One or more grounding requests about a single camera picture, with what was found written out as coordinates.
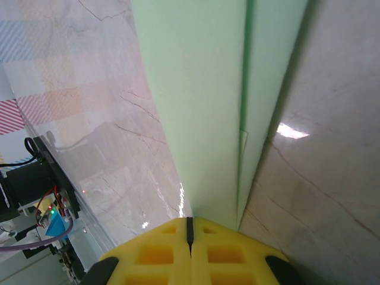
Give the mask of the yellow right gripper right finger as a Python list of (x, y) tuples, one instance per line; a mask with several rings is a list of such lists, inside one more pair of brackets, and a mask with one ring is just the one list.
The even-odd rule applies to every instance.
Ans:
[(203, 218), (194, 218), (192, 284), (299, 284), (279, 250)]

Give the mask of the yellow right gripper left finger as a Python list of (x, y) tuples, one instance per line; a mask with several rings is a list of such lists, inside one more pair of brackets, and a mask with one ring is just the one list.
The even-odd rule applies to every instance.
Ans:
[(85, 284), (191, 284), (187, 219), (175, 218), (105, 253)]

